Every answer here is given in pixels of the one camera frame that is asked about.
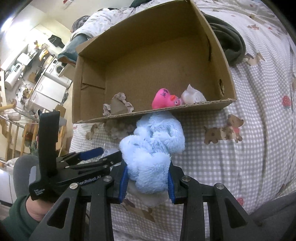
rubber duck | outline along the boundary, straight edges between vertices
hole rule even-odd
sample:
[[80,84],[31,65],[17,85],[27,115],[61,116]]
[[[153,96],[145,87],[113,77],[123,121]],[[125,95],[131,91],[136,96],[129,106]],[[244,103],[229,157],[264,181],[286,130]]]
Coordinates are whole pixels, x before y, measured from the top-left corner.
[[167,89],[162,88],[156,93],[153,99],[152,109],[174,107],[178,105],[180,105],[180,99],[175,95],[171,95]]
[[188,85],[187,90],[185,90],[181,96],[182,104],[193,104],[203,101],[206,101],[203,94],[200,91],[192,88],[191,85]]

blue fluffy plush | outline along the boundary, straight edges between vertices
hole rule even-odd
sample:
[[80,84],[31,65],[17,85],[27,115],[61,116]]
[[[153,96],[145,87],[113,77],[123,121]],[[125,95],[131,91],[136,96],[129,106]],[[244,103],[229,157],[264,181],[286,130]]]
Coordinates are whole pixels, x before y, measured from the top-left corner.
[[168,111],[144,115],[133,135],[119,144],[131,180],[146,194],[168,189],[170,154],[185,149],[180,122]]

blue rubber grip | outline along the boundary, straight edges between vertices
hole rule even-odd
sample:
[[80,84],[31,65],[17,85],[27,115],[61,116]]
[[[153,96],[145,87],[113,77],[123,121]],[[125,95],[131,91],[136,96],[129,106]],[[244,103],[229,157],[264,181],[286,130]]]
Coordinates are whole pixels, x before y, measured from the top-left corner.
[[123,202],[124,198],[126,197],[126,190],[128,189],[128,167],[124,168],[120,184],[119,184],[119,197],[120,203]]
[[102,147],[98,147],[89,151],[84,151],[79,154],[79,159],[82,161],[86,161],[88,159],[101,156],[104,153],[104,149]]
[[168,173],[168,196],[169,196],[170,200],[172,200],[172,203],[174,204],[176,201],[175,186],[174,186],[174,182],[173,182],[173,179],[172,179],[172,176],[170,175],[170,173]]

gingham fabric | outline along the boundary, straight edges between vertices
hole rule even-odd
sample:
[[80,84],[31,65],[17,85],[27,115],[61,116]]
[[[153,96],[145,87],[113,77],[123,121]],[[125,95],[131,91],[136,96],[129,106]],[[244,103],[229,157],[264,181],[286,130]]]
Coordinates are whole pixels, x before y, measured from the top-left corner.
[[[164,1],[152,0],[133,13],[161,2]],[[236,103],[220,111],[175,115],[183,126],[186,148],[182,154],[173,155],[172,161],[200,183],[224,183],[251,213],[264,202],[296,189],[293,105],[296,58],[292,51],[295,46],[289,42],[280,21],[263,3],[197,0],[196,4],[206,14],[231,24],[242,35],[246,58],[231,68],[237,91]],[[239,127],[242,141],[219,140],[206,145],[204,126],[226,126],[229,114],[244,120]],[[85,151],[104,144],[106,149],[118,148],[119,142],[108,136],[102,124],[93,139],[86,140],[91,126],[74,125],[70,151]],[[130,193],[126,199],[133,203],[132,207],[112,205],[115,240],[179,240],[182,205],[173,205],[167,200],[149,209]],[[209,237],[207,214],[205,222]]]

black robotic device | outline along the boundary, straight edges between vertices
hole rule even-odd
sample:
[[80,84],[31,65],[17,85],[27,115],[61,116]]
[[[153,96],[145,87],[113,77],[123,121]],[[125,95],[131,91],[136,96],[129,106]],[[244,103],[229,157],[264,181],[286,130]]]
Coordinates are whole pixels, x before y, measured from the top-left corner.
[[[33,200],[56,202],[29,241],[84,240],[88,202],[91,203],[89,240],[113,241],[111,204],[122,203],[128,185],[127,165],[121,152],[81,165],[77,163],[99,156],[103,150],[96,148],[57,158],[58,122],[59,112],[40,116],[39,166],[31,170],[29,191]],[[110,171],[110,167],[119,162],[121,164]],[[181,241],[205,240],[204,202],[208,205],[211,241],[265,240],[259,228],[221,183],[214,186],[200,184],[171,163],[168,194],[173,204],[184,204]]]

